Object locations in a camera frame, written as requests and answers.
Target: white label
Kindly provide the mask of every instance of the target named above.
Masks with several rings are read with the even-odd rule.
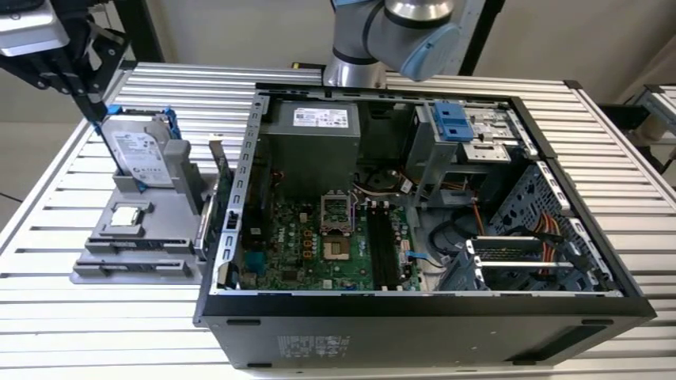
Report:
[[[293,127],[347,127],[346,109],[295,108]]]
[[[113,132],[119,155],[133,178],[147,186],[170,185],[169,171],[154,138],[142,132]]]
[[[413,187],[413,182],[409,180],[403,180],[403,184],[401,185],[401,192],[407,194],[410,192],[410,188]]]

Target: ram slot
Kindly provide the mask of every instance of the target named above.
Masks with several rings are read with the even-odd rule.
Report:
[[[383,287],[394,290],[398,285],[397,253],[393,247],[391,222],[386,208],[369,208],[366,215],[367,223],[367,250],[373,267],[374,290]]]

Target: blue drive bracket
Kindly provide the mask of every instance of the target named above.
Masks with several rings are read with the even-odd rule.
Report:
[[[474,139],[474,130],[466,121],[465,110],[459,104],[435,101],[431,117],[445,141],[467,142]]]

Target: small circuit board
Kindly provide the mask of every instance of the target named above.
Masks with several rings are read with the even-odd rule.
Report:
[[[338,204],[327,203],[329,220],[342,221]],[[321,202],[303,203],[278,200],[273,206],[270,240],[263,253],[245,253],[241,287],[257,290],[294,291],[373,291],[373,261],[367,241],[367,208],[353,207],[347,217],[351,232],[322,232]],[[418,276],[405,251],[411,250],[403,211],[386,212],[391,240],[389,252],[395,265],[399,290],[417,291]]]

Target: label sticker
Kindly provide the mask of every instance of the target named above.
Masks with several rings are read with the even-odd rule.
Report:
[[[342,358],[347,353],[349,336],[277,336],[278,353],[283,358]]]
[[[413,187],[413,182],[409,180],[403,180],[403,184],[401,184],[401,192],[407,194],[410,192],[410,188]]]
[[[130,176],[147,186],[171,185],[154,138],[142,132],[111,133]]]
[[[346,109],[295,108],[293,127],[347,127]]]

